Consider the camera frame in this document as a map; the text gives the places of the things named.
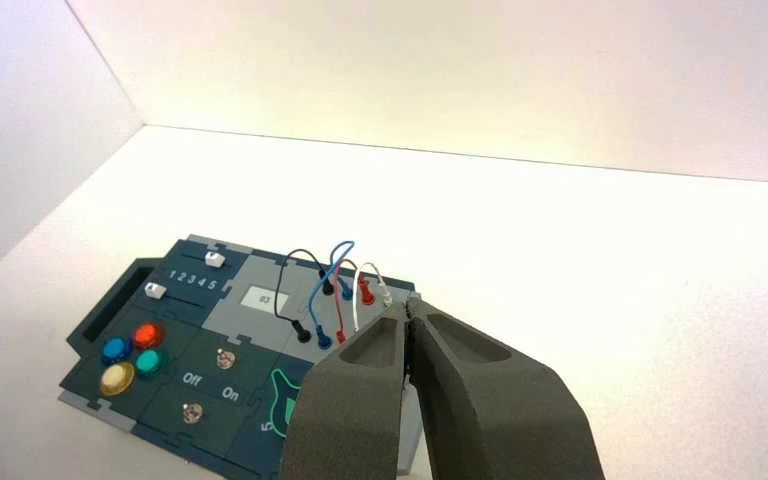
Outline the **grey foam right gripper left finger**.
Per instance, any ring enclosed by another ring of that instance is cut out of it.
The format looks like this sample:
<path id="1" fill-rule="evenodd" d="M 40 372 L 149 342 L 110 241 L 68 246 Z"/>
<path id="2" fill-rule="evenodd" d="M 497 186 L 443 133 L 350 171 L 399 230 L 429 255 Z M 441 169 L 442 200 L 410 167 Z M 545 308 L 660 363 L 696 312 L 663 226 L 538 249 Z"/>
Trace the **grey foam right gripper left finger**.
<path id="1" fill-rule="evenodd" d="M 406 320 L 381 315 L 304 379 L 283 447 L 281 479 L 394 479 Z"/>

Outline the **grey foam right gripper right finger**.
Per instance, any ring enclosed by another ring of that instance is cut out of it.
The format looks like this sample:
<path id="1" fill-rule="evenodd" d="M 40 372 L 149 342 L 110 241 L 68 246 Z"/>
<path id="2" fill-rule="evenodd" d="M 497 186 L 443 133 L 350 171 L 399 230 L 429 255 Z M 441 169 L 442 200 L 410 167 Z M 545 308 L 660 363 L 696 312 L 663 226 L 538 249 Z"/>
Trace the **grey foam right gripper right finger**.
<path id="1" fill-rule="evenodd" d="M 551 367 L 423 300 L 407 313 L 433 478 L 604 478 L 588 418 Z"/>

